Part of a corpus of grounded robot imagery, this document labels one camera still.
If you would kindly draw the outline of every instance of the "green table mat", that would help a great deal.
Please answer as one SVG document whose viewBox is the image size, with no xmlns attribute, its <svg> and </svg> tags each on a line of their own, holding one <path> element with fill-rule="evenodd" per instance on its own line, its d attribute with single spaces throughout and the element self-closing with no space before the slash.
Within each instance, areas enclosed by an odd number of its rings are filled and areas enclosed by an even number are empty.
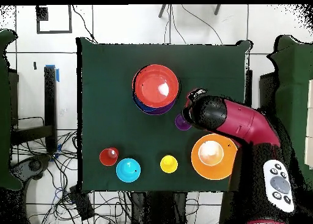
<svg viewBox="0 0 313 224">
<path fill-rule="evenodd" d="M 234 46 L 212 45 L 107 45 L 80 38 L 83 81 L 83 190 L 130 191 L 226 191 L 229 177 L 210 181 L 198 175 L 191 164 L 195 142 L 207 132 L 180 131 L 174 124 L 187 93 L 197 87 L 212 95 L 225 95 L 243 102 L 245 54 L 249 41 Z M 144 114 L 132 99 L 132 80 L 149 64 L 170 68 L 180 81 L 180 95 L 173 108 L 160 116 Z M 124 183 L 116 165 L 104 166 L 100 152 L 119 150 L 117 163 L 136 159 L 141 175 Z M 173 155 L 179 163 L 172 174 L 164 173 L 160 161 Z"/>
</svg>

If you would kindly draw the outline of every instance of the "magenta robot arm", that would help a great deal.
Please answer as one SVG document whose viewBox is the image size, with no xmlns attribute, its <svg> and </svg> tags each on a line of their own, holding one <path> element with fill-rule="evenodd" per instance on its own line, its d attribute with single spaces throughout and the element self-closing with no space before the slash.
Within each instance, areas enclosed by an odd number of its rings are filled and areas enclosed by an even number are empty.
<svg viewBox="0 0 313 224">
<path fill-rule="evenodd" d="M 182 116 L 191 125 L 241 144 L 225 193 L 220 224 L 286 224 L 295 213 L 295 196 L 279 137 L 260 112 L 196 89 Z"/>
</svg>

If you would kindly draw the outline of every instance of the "power strip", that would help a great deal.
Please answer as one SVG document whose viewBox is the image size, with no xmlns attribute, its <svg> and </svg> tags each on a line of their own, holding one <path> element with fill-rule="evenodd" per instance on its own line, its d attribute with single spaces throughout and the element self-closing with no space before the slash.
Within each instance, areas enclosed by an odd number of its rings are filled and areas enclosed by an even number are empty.
<svg viewBox="0 0 313 224">
<path fill-rule="evenodd" d="M 70 199 L 76 204 L 78 214 L 81 216 L 82 221 L 92 218 L 95 215 L 88 193 L 79 191 L 76 185 L 70 187 Z"/>
</svg>

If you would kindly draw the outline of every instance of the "white floor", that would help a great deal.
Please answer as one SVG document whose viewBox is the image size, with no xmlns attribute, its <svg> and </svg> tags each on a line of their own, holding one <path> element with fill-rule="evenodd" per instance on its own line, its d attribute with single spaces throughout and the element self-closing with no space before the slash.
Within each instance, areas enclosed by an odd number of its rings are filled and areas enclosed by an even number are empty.
<svg viewBox="0 0 313 224">
<path fill-rule="evenodd" d="M 266 5 L 222 5 L 215 16 L 216 5 L 184 5 L 184 7 L 210 24 L 219 34 L 223 44 L 233 45 L 239 40 L 249 39 L 253 48 L 249 57 L 249 68 L 253 71 L 252 106 L 259 106 L 258 79 L 260 75 L 272 72 L 274 66 L 266 55 L 273 52 L 274 41 L 281 34 L 291 34 L 302 42 L 312 42 L 312 31 L 302 26 L 300 15 L 294 13 L 291 6 Z M 18 34 L 16 43 L 7 48 L 10 67 L 17 69 L 20 75 L 18 112 L 19 118 L 29 116 L 44 117 L 43 68 L 54 64 L 59 69 L 60 80 L 57 82 L 57 128 L 58 135 L 73 132 L 77 127 L 76 119 L 76 37 L 90 37 L 81 17 L 72 8 L 71 34 L 37 34 L 35 6 L 4 6 L 0 14 L 0 28 L 13 29 Z M 99 43 L 164 43 L 164 29 L 168 14 L 158 18 L 161 4 L 129 6 L 75 6 L 85 22 L 87 29 L 94 33 Z M 41 30 L 68 29 L 67 6 L 48 6 L 49 21 L 41 21 Z M 173 5 L 176 28 L 186 43 L 221 44 L 214 31 L 190 15 L 180 4 Z M 166 43 L 169 42 L 167 29 Z M 171 28 L 171 43 L 184 44 L 175 27 Z M 39 119 L 20 121 L 20 128 L 40 125 Z M 75 151 L 69 141 L 64 149 Z M 25 155 L 14 155 L 13 162 L 24 159 Z M 70 168 L 76 167 L 76 160 L 70 162 Z M 49 170 L 54 175 L 54 183 L 61 186 L 59 171 L 51 162 Z M 68 186 L 77 182 L 77 171 L 67 170 Z M 102 192 L 104 199 L 117 197 L 115 192 Z M 200 207 L 196 214 L 188 216 L 188 224 L 218 224 L 222 193 L 190 193 L 189 198 L 197 199 Z M 45 214 L 55 197 L 51 175 L 46 171 L 39 181 L 31 181 L 28 195 L 28 214 Z M 90 194 L 90 200 L 98 214 L 114 213 L 117 200 L 103 204 L 98 192 Z M 196 210 L 194 200 L 186 206 L 187 214 Z M 43 215 L 31 217 L 32 224 L 40 224 Z M 125 215 L 119 217 L 123 222 Z M 96 224 L 108 221 L 100 218 Z M 73 224 L 71 220 L 58 224 Z"/>
</svg>

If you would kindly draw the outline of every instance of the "dark green cloth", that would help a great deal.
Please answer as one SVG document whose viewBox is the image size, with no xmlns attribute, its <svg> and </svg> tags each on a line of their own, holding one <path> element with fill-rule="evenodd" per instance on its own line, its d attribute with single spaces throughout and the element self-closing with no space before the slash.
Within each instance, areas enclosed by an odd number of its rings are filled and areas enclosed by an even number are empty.
<svg viewBox="0 0 313 224">
<path fill-rule="evenodd" d="M 12 190 L 22 188 L 22 183 L 13 177 L 9 171 L 10 165 L 10 147 L 11 147 L 11 96 L 8 66 L 9 63 L 5 57 L 6 47 L 17 37 L 13 31 L 0 29 L 0 187 Z"/>
<path fill-rule="evenodd" d="M 304 164 L 309 80 L 313 79 L 313 45 L 299 43 L 288 35 L 278 37 L 276 43 L 277 51 L 270 55 L 279 77 L 275 95 L 276 115 L 289 134 L 307 188 L 313 191 L 313 170 Z"/>
<path fill-rule="evenodd" d="M 207 88 L 212 95 L 225 95 L 243 102 L 245 53 L 250 42 L 236 46 L 211 45 L 95 45 L 81 38 L 83 77 L 83 190 L 131 191 L 226 191 L 229 177 L 210 181 L 191 164 L 191 149 L 208 132 L 180 131 L 174 124 L 186 95 L 194 88 Z M 131 83 L 135 73 L 149 64 L 170 68 L 180 81 L 181 93 L 166 114 L 149 116 L 134 104 Z M 136 159 L 141 175 L 124 183 L 116 165 L 104 166 L 100 152 L 119 150 L 118 161 Z M 179 165 L 172 174 L 160 168 L 161 158 L 173 155 Z"/>
</svg>

